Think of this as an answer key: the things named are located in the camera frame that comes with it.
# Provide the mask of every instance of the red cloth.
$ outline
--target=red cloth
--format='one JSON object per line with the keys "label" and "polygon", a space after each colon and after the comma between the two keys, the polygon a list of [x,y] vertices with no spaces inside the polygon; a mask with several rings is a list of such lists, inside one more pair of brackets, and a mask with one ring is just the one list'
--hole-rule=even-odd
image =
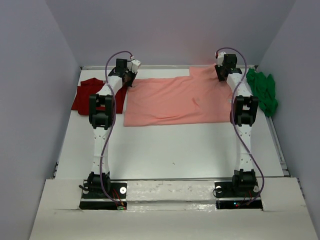
{"label": "red cloth", "polygon": [[[71,110],[77,110],[80,115],[89,115],[89,96],[91,94],[96,94],[99,92],[104,86],[104,82],[94,78],[90,78],[88,80],[82,81],[81,86],[78,86],[76,89],[76,96],[71,107]],[[115,95],[116,102],[116,113],[122,114],[127,87],[123,86]],[[99,110],[104,110],[105,107],[98,107]]]}

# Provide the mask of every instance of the green cloth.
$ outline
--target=green cloth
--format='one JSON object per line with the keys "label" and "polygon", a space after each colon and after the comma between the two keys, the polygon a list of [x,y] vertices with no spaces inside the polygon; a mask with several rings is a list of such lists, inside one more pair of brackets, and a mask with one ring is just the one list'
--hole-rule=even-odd
{"label": "green cloth", "polygon": [[250,68],[246,80],[251,87],[252,94],[259,98],[259,107],[267,117],[275,114],[278,107],[276,100],[276,83],[271,74],[268,77],[263,72],[256,72]]}

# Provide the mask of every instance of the cloth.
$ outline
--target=cloth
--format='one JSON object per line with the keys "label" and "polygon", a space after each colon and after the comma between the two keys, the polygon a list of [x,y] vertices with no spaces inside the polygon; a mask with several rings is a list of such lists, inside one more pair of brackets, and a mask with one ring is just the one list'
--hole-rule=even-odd
{"label": "cloth", "polygon": [[263,72],[256,72],[250,68],[246,80],[251,87],[253,96],[259,98],[259,107],[267,117],[275,114],[278,107],[276,100],[276,83],[271,74],[266,77]]}
{"label": "cloth", "polygon": [[232,91],[215,66],[190,67],[190,76],[136,79],[128,90],[124,126],[230,121]]}
{"label": "cloth", "polygon": [[[104,82],[97,78],[90,78],[88,80],[82,81],[81,86],[76,89],[76,96],[71,107],[71,110],[77,110],[80,115],[89,115],[89,96],[91,94],[96,94],[104,86]],[[116,101],[116,113],[122,114],[124,108],[124,102],[127,93],[127,87],[123,86],[115,95]],[[104,110],[105,107],[98,107],[99,110]]]}

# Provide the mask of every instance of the wall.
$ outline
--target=wall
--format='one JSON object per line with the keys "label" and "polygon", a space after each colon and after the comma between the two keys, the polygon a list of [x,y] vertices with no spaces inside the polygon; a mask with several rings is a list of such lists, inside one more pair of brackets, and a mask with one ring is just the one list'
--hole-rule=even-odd
{"label": "wall", "polygon": [[29,239],[79,75],[44,0],[0,1],[0,239]]}
{"label": "wall", "polygon": [[295,0],[46,0],[81,66],[130,50],[144,65],[211,64],[220,47],[260,63]]}
{"label": "wall", "polygon": [[290,170],[299,177],[320,236],[320,32],[319,0],[297,0],[263,57],[259,70],[272,73],[279,107],[273,118]]}

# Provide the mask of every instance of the white tabletop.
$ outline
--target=white tabletop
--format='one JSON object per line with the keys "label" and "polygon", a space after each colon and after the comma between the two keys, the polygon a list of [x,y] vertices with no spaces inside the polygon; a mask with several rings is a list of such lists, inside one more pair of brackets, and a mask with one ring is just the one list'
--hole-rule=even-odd
{"label": "white tabletop", "polygon": [[[141,69],[137,79],[188,76],[188,69]],[[104,80],[104,70],[83,70],[79,83]],[[109,140],[111,179],[230,178],[236,163],[236,135],[226,123],[124,127],[118,114]],[[283,176],[272,135],[259,109],[251,134],[252,152],[266,177]],[[71,111],[56,179],[86,179],[94,151],[87,116]]]}

